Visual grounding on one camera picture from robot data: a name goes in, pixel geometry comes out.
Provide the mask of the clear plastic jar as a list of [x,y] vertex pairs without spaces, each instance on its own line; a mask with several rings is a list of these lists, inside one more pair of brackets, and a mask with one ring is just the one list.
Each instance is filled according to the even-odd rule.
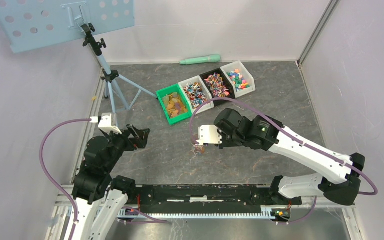
[[205,153],[205,145],[204,144],[194,144],[193,147],[192,147],[192,152],[195,154],[195,155],[202,155]]

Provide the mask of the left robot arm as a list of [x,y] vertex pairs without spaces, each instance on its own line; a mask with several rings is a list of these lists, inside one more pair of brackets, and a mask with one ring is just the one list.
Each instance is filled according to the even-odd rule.
[[111,131],[87,142],[84,161],[73,181],[72,209],[74,225],[67,229],[66,240],[104,240],[122,207],[137,198],[135,180],[111,177],[124,152],[144,149],[149,128],[137,129],[128,124],[125,130]]

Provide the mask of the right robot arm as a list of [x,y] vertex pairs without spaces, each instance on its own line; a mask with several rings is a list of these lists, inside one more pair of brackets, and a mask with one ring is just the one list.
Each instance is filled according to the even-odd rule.
[[221,149],[263,150],[314,170],[310,175],[275,177],[268,191],[269,199],[275,204],[298,197],[325,197],[335,204],[351,206],[359,195],[366,161],[360,153],[336,153],[306,140],[272,117],[257,115],[250,120],[231,108],[224,109],[214,125],[221,135]]

